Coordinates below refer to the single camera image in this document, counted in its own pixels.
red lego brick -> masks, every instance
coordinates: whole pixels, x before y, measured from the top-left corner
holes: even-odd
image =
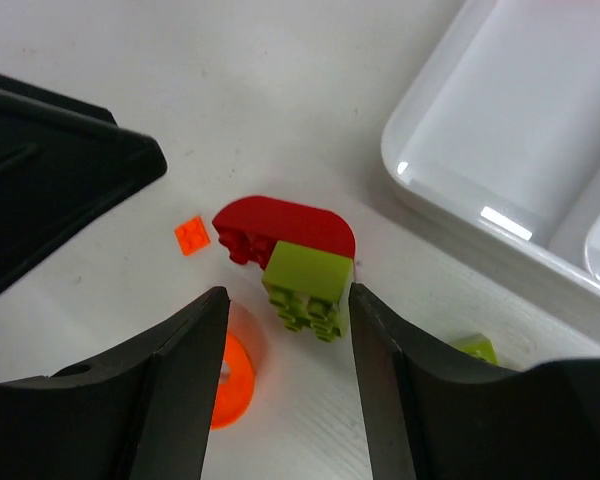
[[[195,217],[174,230],[183,255],[191,255],[209,245],[209,235],[202,217]]]
[[[355,257],[351,227],[328,210],[253,196],[230,203],[211,223],[229,258],[240,265],[254,261],[266,268],[278,240]]]

green lego brick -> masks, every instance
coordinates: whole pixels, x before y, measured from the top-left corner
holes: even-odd
[[[282,241],[262,278],[285,327],[294,332],[311,328],[325,342],[347,331],[349,313],[343,295],[352,281],[350,258]]]
[[[491,340],[482,334],[461,338],[460,340],[451,342],[450,345],[478,360],[498,365],[498,357],[493,349]]]

white surface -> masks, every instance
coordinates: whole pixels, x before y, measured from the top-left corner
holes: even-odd
[[[600,247],[600,0],[468,2],[387,124],[383,157],[408,194],[600,280],[600,248],[585,259],[587,238]]]
[[[50,374],[225,285],[253,315],[234,309],[231,328],[257,383],[245,416],[211,433],[203,478],[370,479],[350,338],[326,345],[284,330],[257,267],[232,264],[217,242],[179,252],[175,226],[202,214],[210,227],[253,193],[341,214],[356,232],[358,279],[440,338],[482,332],[519,368],[600,355],[599,298],[542,272],[509,275],[386,191],[383,125],[459,7],[0,2],[0,72],[110,108],[153,135],[170,165],[0,297],[0,380]]]

lego brick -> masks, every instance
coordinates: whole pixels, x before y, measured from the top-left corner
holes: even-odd
[[[276,244],[262,278],[285,327],[294,332],[311,328],[325,342],[348,329],[343,295],[352,281],[352,259],[283,241]]]
[[[491,340],[482,334],[472,335],[470,337],[461,338],[449,345],[461,352],[471,355],[478,360],[483,360],[493,365],[498,365],[498,357],[493,349]]]
[[[174,233],[183,255],[191,255],[210,243],[209,235],[200,216],[180,225],[174,230]]]
[[[275,198],[252,196],[223,208],[211,222],[229,257],[265,269],[279,240],[354,258],[355,237],[340,216],[328,210]]]

toy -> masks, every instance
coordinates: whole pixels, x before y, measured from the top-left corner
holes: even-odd
[[[493,349],[491,340],[482,334],[461,338],[451,342],[449,345],[457,350],[460,350],[461,352],[477,358],[478,360],[483,360],[493,365],[499,365],[498,357]]]
[[[227,341],[222,357],[221,372],[216,402],[213,406],[211,429],[223,428],[238,420],[247,410],[253,397],[255,373],[251,360],[240,341],[227,333]]]
[[[197,216],[174,230],[183,255],[191,255],[209,245],[209,235],[202,223],[202,217]]]
[[[285,327],[299,332],[315,330],[325,342],[342,337],[348,328],[343,295],[353,280],[353,260],[279,241],[264,271],[262,283],[269,303],[276,307]]]
[[[354,258],[356,242],[347,223],[327,210],[252,196],[223,208],[211,222],[229,258],[240,265],[257,262],[264,270],[276,242]]]

